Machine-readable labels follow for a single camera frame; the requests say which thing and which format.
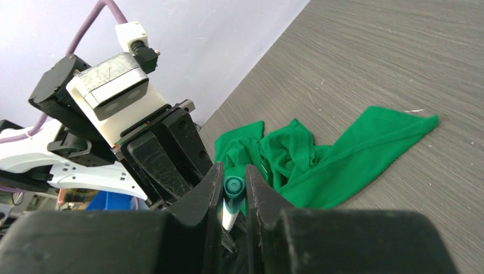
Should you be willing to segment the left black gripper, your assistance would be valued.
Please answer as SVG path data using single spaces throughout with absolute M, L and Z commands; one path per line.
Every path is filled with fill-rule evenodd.
M 197 186 L 213 163 L 190 115 L 191 100 L 169 104 L 124 130 L 112 151 L 147 196 L 166 208 Z

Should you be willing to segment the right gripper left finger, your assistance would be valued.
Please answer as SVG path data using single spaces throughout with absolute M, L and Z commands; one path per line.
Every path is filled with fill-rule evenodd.
M 1 240 L 2 273 L 218 273 L 223 165 L 163 210 L 37 211 Z

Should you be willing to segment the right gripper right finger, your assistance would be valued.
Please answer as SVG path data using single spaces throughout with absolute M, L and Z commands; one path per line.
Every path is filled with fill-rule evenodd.
M 296 208 L 246 166 L 249 273 L 457 273 L 414 211 Z

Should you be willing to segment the white pen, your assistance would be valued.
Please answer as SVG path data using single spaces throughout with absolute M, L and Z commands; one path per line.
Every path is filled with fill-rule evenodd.
M 226 231 L 230 231 L 234 224 L 235 224 L 235 221 L 236 221 L 236 218 L 238 217 L 239 215 L 239 212 L 240 210 L 237 209 L 233 209 L 233 208 L 230 208 L 226 201 L 223 200 L 223 218 L 222 218 L 222 225 L 223 225 L 223 228 L 226 230 Z

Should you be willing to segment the teal pen cap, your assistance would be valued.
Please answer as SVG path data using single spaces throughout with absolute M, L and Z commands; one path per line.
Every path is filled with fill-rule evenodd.
M 231 215 L 245 206 L 246 182 L 238 176 L 226 176 L 223 181 L 224 206 Z

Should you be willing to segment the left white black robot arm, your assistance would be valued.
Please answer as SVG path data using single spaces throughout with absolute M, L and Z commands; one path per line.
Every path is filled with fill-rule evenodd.
M 212 162 L 190 100 L 167 103 L 149 73 L 152 49 L 90 66 L 70 54 L 43 77 L 29 102 L 51 117 L 37 133 L 1 121 L 1 182 L 41 192 L 88 189 L 158 206 L 200 183 Z

